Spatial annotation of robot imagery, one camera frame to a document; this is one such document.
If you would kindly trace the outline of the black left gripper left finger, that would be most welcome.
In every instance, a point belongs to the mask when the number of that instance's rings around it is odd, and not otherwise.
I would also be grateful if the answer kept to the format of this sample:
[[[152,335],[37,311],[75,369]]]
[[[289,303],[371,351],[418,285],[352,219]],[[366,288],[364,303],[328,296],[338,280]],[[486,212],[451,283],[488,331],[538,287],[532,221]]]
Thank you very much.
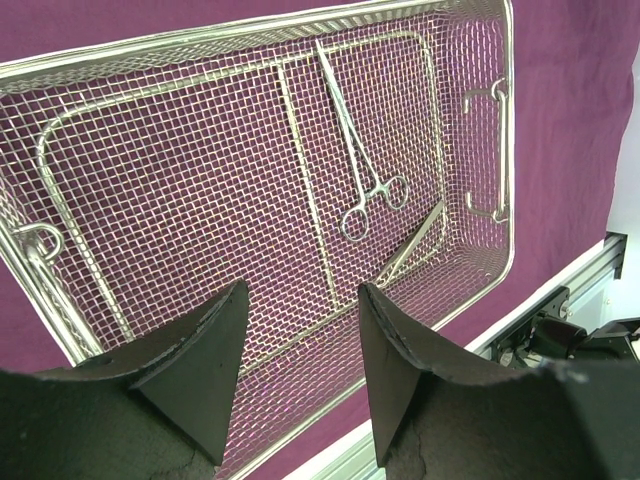
[[[179,319],[76,367],[1,374],[5,479],[212,479],[249,313],[237,281]]]

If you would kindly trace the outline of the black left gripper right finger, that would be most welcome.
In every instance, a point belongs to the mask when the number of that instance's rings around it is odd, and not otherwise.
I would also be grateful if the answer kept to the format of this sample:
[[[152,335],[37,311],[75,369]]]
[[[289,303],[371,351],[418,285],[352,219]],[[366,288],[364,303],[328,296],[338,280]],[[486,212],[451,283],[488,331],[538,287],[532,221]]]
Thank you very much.
[[[390,479],[629,479],[633,361],[508,367],[359,288],[377,464]]]

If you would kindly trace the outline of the wire mesh instrument tray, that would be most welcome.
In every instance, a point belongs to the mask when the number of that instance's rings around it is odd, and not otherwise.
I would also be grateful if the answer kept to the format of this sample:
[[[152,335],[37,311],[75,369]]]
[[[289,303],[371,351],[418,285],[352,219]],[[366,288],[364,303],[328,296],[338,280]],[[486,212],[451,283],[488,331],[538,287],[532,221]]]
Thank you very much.
[[[73,363],[246,282],[220,471],[245,479],[363,385],[361,284],[440,329],[507,276],[513,21],[508,1],[369,1],[5,62],[1,254]],[[316,40],[381,180],[409,183],[358,242]]]

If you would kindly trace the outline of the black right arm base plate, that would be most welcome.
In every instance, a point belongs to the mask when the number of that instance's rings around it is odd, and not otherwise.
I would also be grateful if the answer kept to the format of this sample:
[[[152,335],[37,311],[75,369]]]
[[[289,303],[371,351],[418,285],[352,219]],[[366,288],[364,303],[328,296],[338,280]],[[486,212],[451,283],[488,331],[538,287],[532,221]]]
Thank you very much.
[[[565,358],[576,328],[566,322],[570,289],[557,287],[520,315],[487,347],[503,366],[527,366],[536,357]]]

